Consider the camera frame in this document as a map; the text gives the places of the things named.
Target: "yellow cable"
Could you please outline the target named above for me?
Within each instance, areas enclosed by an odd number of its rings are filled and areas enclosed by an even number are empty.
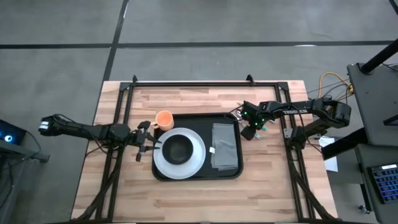
[[[334,76],[336,76],[337,78],[339,78],[342,82],[344,82],[344,83],[346,84],[346,86],[349,88],[349,92],[350,92],[351,94],[354,93],[353,86],[352,86],[351,84],[349,84],[347,81],[345,81],[345,80],[344,80],[341,76],[339,76],[337,73],[334,73],[334,72],[325,72],[325,73],[321,76],[321,78],[319,79],[318,98],[321,97],[321,94],[322,94],[322,80],[323,80],[323,77],[325,77],[326,75],[334,75]]]

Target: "keyboard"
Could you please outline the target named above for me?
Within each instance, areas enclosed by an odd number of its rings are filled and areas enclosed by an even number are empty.
[[[398,202],[398,164],[370,167],[373,185],[379,193],[381,203]]]

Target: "black bowl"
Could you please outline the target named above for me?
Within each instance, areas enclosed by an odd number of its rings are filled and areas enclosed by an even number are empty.
[[[181,134],[173,135],[163,143],[162,154],[165,160],[171,164],[183,164],[193,154],[192,142]]]

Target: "white plate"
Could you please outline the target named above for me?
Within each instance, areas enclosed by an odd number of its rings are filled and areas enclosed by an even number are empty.
[[[176,180],[186,179],[196,174],[202,167],[206,158],[205,143],[201,137],[194,131],[188,128],[174,128],[170,131],[165,132],[159,141],[166,142],[166,140],[176,134],[186,136],[191,140],[193,146],[193,152],[191,158],[180,165],[174,165],[167,162],[162,153],[163,143],[156,143],[156,147],[160,149],[154,150],[154,161],[157,169],[166,177]]]

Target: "gray cloth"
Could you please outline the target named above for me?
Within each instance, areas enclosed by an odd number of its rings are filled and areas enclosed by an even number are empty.
[[[218,170],[238,168],[238,152],[233,124],[213,124],[211,167]]]

